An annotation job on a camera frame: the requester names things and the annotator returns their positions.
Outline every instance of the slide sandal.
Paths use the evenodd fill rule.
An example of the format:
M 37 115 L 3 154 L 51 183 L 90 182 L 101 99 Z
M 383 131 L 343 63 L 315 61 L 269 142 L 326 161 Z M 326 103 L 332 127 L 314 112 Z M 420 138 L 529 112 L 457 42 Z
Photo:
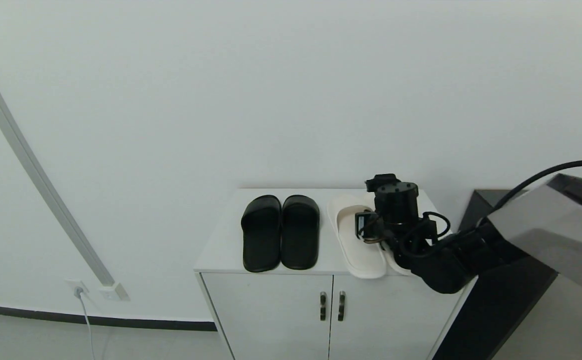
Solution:
M 364 203 L 371 209 L 375 209 L 375 194 L 374 193 L 364 194 Z M 386 262 L 389 264 L 391 269 L 405 276 L 413 275 L 409 269 L 405 269 L 395 262 L 395 256 L 393 255 L 393 251 L 391 251 L 391 248 L 386 246 L 386 244 L 382 244 L 382 246 L 380 246 L 380 250 L 382 250 L 384 257 L 386 258 Z
M 355 213 L 368 209 L 362 199 L 341 194 L 329 202 L 327 213 L 348 271 L 357 278 L 376 279 L 386 274 L 386 258 L 379 244 L 366 244 L 358 239 L 355 228 Z
M 312 198 L 294 194 L 282 206 L 282 264 L 310 269 L 318 261 L 320 208 Z
M 247 271 L 269 271 L 280 264 L 281 225 L 280 200 L 272 194 L 262 195 L 247 205 L 241 220 L 242 262 Z

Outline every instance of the white wall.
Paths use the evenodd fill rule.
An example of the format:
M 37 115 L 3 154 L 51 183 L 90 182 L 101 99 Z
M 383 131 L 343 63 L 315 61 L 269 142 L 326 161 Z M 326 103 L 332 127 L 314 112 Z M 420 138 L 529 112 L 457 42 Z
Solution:
M 91 310 L 208 320 L 191 266 L 238 187 L 393 172 L 457 224 L 581 159 L 582 3 L 0 1 L 0 89 L 131 296 Z M 97 287 L 54 221 L 0 139 L 0 305 Z

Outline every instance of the white cabinet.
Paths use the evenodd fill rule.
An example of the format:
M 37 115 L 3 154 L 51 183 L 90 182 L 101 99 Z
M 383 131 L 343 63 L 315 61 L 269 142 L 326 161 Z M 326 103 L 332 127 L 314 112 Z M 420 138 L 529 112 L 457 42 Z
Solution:
M 204 273 L 226 340 L 236 359 L 329 357 L 330 311 L 320 319 L 320 293 L 329 298 L 328 275 Z
M 361 197 L 364 191 L 240 189 L 227 202 L 195 273 L 235 360 L 426 360 L 435 354 L 474 282 L 457 294 L 438 294 L 420 278 L 392 270 L 374 280 L 348 274 L 325 214 L 327 202 L 342 193 Z M 316 201 L 320 252 L 313 268 L 279 265 L 258 274 L 243 268 L 240 218 L 263 194 Z M 423 191 L 418 205 L 420 212 L 435 211 Z
M 345 296 L 341 320 L 340 293 Z M 331 359 L 423 360 L 460 294 L 439 294 L 414 276 L 335 275 L 333 296 Z

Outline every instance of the cabinet door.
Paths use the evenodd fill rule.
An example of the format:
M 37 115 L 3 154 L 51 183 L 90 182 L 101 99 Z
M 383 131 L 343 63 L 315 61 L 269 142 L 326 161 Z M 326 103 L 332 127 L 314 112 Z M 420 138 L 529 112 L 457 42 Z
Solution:
M 338 319 L 339 294 L 344 317 Z M 425 360 L 460 294 L 439 294 L 416 276 L 336 275 L 331 360 Z
M 329 358 L 332 275 L 203 273 L 202 279 L 235 360 Z

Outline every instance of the black cable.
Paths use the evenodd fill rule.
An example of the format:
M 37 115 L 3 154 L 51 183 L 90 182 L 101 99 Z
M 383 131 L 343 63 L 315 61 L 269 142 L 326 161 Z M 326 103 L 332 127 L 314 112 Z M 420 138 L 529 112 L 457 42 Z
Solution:
M 426 212 L 423 212 L 422 215 L 426 218 L 428 218 L 428 216 L 430 216 L 430 215 L 433 215 L 435 217 L 439 217 L 440 219 L 442 219 L 446 223 L 446 229 L 444 231 L 442 231 L 441 234 L 437 234 L 436 239 L 434 239 L 433 241 L 437 241 L 437 238 L 442 237 L 443 235 L 446 235 L 446 233 L 448 233 L 449 230 L 451 229 L 451 222 L 449 221 L 448 218 L 446 218 L 446 216 L 444 216 L 442 214 L 438 214 L 437 212 L 432 212 L 432 211 L 426 211 Z M 448 244 L 449 242 L 452 241 L 453 237 L 447 236 L 444 239 L 437 242 L 436 244 L 434 244 L 433 246 L 431 246 L 429 248 L 429 250 L 424 252 L 424 253 L 414 253 L 414 252 L 410 251 L 409 249 L 407 249 L 407 244 L 406 244 L 407 241 L 409 240 L 409 237 L 411 237 L 413 234 L 415 234 L 424 225 L 426 225 L 426 221 L 422 221 L 421 223 L 417 224 L 415 227 L 413 227 L 411 230 L 409 230 L 409 232 L 407 232 L 400 240 L 398 240 L 398 243 L 400 244 L 400 251 L 401 251 L 402 255 L 407 256 L 408 258 L 416 258 L 416 259 L 428 258 L 429 256 L 433 255 L 434 253 L 437 253 L 437 251 L 441 250 L 444 246 L 446 246 L 446 244 Z
M 446 233 L 449 232 L 449 230 L 451 230 L 451 221 L 444 215 L 439 214 L 437 212 L 432 212 L 432 211 L 425 211 L 422 213 L 423 216 L 427 216 L 427 215 L 433 215 L 435 217 L 438 217 L 440 219 L 442 219 L 445 223 L 446 223 L 446 228 L 444 229 L 444 231 L 442 231 L 441 233 L 437 234 L 438 238 L 443 237 L 444 235 L 446 235 Z
M 530 184 L 532 184 L 532 183 L 536 182 L 537 180 L 545 177 L 546 175 L 550 175 L 552 173 L 556 173 L 558 171 L 562 171 L 562 170 L 565 170 L 565 169 L 571 169 L 571 168 L 574 168 L 574 167 L 582 167 L 582 160 L 572 161 L 572 162 L 565 162 L 564 164 L 559 164 L 559 165 L 553 166 L 551 168 L 548 168 L 548 169 L 546 169 L 544 171 L 540 171 L 539 173 L 536 173 L 535 175 L 527 178 L 521 184 L 517 185 L 511 191 L 509 191 L 508 193 L 506 193 L 506 195 L 504 195 L 504 197 L 501 198 L 500 201 L 498 201 L 496 203 L 496 205 L 493 207 L 493 209 L 491 210 L 491 212 L 495 212 L 496 210 L 501 209 L 501 207 L 503 207 L 512 198 L 514 198 L 514 196 L 516 196 L 517 193 L 519 193 L 520 191 L 522 191 L 525 187 L 528 187 Z

